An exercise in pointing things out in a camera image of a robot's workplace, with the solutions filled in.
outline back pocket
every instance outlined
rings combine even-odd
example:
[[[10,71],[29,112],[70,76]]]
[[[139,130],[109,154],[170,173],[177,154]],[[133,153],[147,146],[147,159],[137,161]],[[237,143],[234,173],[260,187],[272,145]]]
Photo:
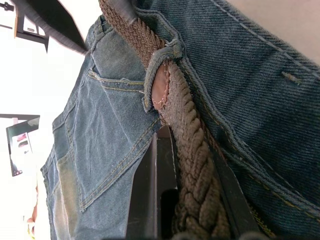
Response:
[[[144,110],[143,91],[143,81],[103,78],[93,70],[79,90],[69,139],[81,211],[144,154],[153,133],[160,128],[158,114]]]

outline denim fabric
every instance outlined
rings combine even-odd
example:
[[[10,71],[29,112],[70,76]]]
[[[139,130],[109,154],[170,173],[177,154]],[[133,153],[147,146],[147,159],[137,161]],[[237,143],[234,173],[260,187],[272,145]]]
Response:
[[[144,70],[103,17],[42,168],[52,239],[124,237],[132,179],[160,127],[162,59],[183,71],[241,188],[277,235],[320,233],[320,69],[222,0],[139,0],[167,41]]]

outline worn denim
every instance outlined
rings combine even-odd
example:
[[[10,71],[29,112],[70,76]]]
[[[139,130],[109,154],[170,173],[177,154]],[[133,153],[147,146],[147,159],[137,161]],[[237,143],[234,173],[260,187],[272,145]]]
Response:
[[[139,0],[167,41],[145,71],[100,17],[42,168],[51,238],[126,235],[132,180],[159,128],[151,86],[180,66],[250,205],[277,235],[320,233],[320,69],[222,0]]]

